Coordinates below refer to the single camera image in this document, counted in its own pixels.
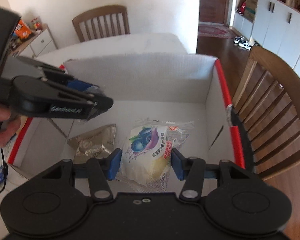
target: wooden door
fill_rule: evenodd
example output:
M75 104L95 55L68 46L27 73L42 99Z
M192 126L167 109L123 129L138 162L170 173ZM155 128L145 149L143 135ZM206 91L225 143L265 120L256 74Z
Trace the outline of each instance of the wooden door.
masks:
M225 24L229 0L200 0L200 22Z

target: chair slat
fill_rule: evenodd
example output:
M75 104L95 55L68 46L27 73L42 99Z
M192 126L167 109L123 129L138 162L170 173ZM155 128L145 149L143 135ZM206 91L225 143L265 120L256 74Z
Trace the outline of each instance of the chair slat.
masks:
M247 106L250 104L250 102L252 101L252 99L254 98L255 94L257 93L259 87L261 86L262 82L264 81L264 79L266 78L267 75L267 71L265 70L262 74L262 76L259 78L258 82L256 83L256 85L254 86L253 90L251 91L250 95L248 96L247 100L245 101L245 103L243 104L243 106L241 107L239 114L241 114L246 108Z
M122 18L123 18L124 32L125 34L130 34L127 12L122 13Z
M263 102L266 100L267 96L271 93L271 91L274 89L274 87L277 84L278 84L277 80L274 80L271 83L271 85L263 93L262 97L259 99L259 101L256 103L256 105L252 108L252 110L250 111L250 113L243 120L244 123L247 123L247 121L249 121L251 119L251 117L259 110L260 106L263 104Z
M258 166L267 160L270 160L272 157L286 149L288 146L290 146L292 143L294 143L296 140L300 138L300 131L294 134L292 137L290 137L288 140L286 140L284 143L282 143L280 146L278 146L276 149L273 151L269 152L266 156L258 160L255 165Z
M257 149L255 149L254 154L259 153L264 148L272 144L275 140L277 140L297 119L298 116L296 115L285 126L283 126L279 131L277 131L273 136L271 136L262 145L260 145Z
M121 35L121 26L119 21L119 14L115 14L115 17L117 18L117 27L118 27L118 35Z
M278 164L272 166L271 168L261 172L258 174L258 176L263 179L271 179L274 176L277 176L297 165L300 164L300 150L291 155L290 157L286 158L282 162L279 162Z
M249 80L252 76L252 73L253 73L256 65L257 65L256 61L253 61L252 59L248 59L247 66L244 69L244 72L243 72L242 78L240 80L240 83L238 85L238 88L235 91L235 94L232 98L232 103L233 103L234 108L237 107L237 105L238 105L238 103L239 103L239 101L240 101L240 99L241 99L241 97L244 93L244 90L246 89L246 87L249 83Z
M100 36L101 36L101 38L103 38L104 35L103 35L102 25L101 25L99 17L97 17L97 21L98 21L98 28L99 28Z
M266 125L265 128L262 129L260 133L258 133L251 142L255 141L256 139L262 137L264 134L269 132L280 120L281 118L290 110L293 106L292 102L290 102L270 123Z
M86 28L87 36L88 36L88 39L90 41L91 40L91 35L90 35L90 31L89 31L88 24L87 24L86 21L84 22L84 26Z
M115 30L114 30L114 23L113 23L113 19L112 19L112 14L110 14L110 23L111 23L112 36L115 36Z
M94 26L93 19L91 19L91 25L92 25L92 31L93 31L94 38L97 39L98 36L97 36L96 27Z
M285 95L285 91L282 90L278 97L271 103L271 105L261 114L261 116L256 120L256 122L248 129L248 133L254 130L278 105L283 96Z
M104 21L105 21L106 36L107 36L107 37L110 37L109 26L108 26L108 22L107 22L107 17L106 17L106 15L103 16L103 19L104 19Z

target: rug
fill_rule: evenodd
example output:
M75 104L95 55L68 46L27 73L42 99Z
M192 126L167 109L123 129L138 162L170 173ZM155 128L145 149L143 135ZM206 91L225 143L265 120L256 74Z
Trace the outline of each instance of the rug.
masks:
M198 36L234 39L237 35L225 26L199 24Z

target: blue gripper pad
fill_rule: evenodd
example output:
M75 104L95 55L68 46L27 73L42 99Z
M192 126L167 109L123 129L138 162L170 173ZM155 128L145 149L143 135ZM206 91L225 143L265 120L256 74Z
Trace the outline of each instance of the blue gripper pad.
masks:
M185 179L185 172L182 169L182 161L181 158L184 158L183 155L178 152L178 151L174 151L174 149L172 149L171 152L171 166L177 176L177 178L179 180L184 180Z
M122 150L115 149L108 157L111 158L112 160L110 161L110 168L107 172L107 176L106 176L107 180L115 179L115 176L117 175L120 168L121 156L122 156Z

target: wooden chair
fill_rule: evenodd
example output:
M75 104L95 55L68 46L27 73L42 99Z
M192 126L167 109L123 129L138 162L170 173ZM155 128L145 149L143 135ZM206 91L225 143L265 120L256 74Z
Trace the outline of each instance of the wooden chair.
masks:
M247 92L246 88L258 64L261 66L261 76L255 85L250 86L252 89ZM270 85L263 93L259 93L259 98L255 98L256 94L258 94L258 90L260 90L262 84L265 82L266 77L270 78ZM275 89L279 92L274 97L272 96L274 100L270 100L270 102L268 102L270 104L263 106ZM277 111L278 114L275 113L274 115L274 109L282 103L282 98L288 98L288 104L285 107L281 107L281 109L283 109ZM291 148L293 148L292 144L297 141L300 142L300 130L293 133L289 130L289 136L283 136L292 125L295 125L295 122L299 122L300 124L300 78L282 59L262 47L253 47L232 101L235 111L243 121L250 141L253 143L257 139L261 140L261 144L253 149L255 156L263 151L263 156L255 162L255 165L258 168L258 166L263 163L268 164L265 170L258 173L258 176L263 180L267 180L300 164L300 145L299 147L294 147L294 149L297 148L298 150L291 152ZM290 116L290 121L285 123L284 119L287 120L287 118L284 117L286 117L288 111L290 114L292 112L296 112L297 114L292 117L292 119ZM280 127L283 123L285 123L285 125L267 137L266 134L269 134L269 131L279 123ZM273 143L275 147L266 151ZM271 162L271 159L274 157L277 158L277 161Z
M122 14L124 34L130 34L127 8L122 5L108 5L86 11L75 17L72 23L80 42L85 41L82 29L80 28L81 23L84 23L85 34L88 40L122 35L120 14Z

